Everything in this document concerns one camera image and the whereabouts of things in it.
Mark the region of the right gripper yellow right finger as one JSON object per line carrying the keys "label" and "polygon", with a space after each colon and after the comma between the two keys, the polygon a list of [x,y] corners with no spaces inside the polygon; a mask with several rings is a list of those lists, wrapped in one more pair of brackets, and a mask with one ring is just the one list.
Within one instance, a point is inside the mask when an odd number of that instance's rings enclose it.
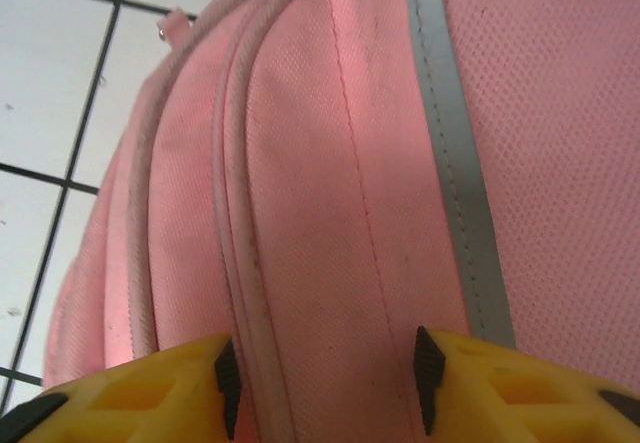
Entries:
{"label": "right gripper yellow right finger", "polygon": [[424,327],[413,368],[431,443],[640,443],[640,395],[572,368]]}

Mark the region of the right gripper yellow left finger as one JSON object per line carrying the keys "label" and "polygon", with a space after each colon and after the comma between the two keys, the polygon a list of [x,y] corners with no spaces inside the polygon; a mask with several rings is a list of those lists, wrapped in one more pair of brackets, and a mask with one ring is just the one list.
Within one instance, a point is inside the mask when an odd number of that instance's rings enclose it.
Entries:
{"label": "right gripper yellow left finger", "polygon": [[229,443],[240,399],[216,333],[46,390],[0,417],[0,443]]}

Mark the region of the pink student backpack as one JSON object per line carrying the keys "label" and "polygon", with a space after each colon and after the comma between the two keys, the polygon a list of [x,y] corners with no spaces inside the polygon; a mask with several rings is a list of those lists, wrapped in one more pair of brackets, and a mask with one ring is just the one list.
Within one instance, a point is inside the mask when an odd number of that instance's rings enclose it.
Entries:
{"label": "pink student backpack", "polygon": [[425,326],[640,393],[640,0],[214,0],[161,30],[45,386],[229,331],[241,443],[428,443]]}

